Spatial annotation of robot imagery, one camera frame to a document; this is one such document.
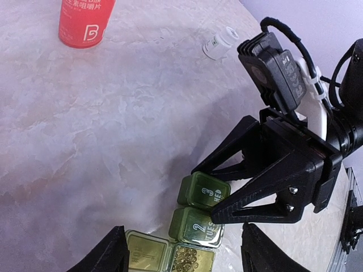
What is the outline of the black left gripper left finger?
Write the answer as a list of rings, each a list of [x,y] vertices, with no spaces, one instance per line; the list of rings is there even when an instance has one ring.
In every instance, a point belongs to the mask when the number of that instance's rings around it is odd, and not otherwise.
[[[124,226],[113,227],[105,237],[76,265],[68,271],[129,271],[130,251]]]

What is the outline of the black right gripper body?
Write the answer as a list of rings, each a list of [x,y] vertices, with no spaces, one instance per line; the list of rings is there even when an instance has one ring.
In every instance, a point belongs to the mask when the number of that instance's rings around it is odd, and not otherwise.
[[[315,213],[327,207],[342,160],[362,146],[362,120],[342,110],[334,110],[333,113],[333,120],[328,125],[327,139],[322,140],[273,109],[260,111],[269,166],[293,150],[318,157],[318,180],[311,202]]]

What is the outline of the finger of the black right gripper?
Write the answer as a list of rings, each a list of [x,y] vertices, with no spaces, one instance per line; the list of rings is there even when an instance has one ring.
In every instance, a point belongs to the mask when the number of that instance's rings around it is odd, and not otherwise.
[[[296,223],[313,200],[318,157],[293,150],[213,208],[215,224]]]
[[[245,116],[221,144],[191,172],[203,172],[222,181],[252,178],[266,166],[263,151],[260,123],[252,116]],[[244,157],[240,163],[217,168],[238,152]]]

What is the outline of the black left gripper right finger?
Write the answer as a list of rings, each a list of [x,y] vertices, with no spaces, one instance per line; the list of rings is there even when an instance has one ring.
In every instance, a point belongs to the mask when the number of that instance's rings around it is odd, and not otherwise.
[[[241,255],[243,270],[247,272],[308,271],[253,223],[243,224]]]

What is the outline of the green pill organizer box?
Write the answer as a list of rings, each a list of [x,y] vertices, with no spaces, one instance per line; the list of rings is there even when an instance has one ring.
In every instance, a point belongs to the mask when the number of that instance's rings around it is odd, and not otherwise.
[[[212,208],[230,195],[228,183],[202,172],[182,179],[168,239],[128,230],[129,271],[211,271],[224,226]]]

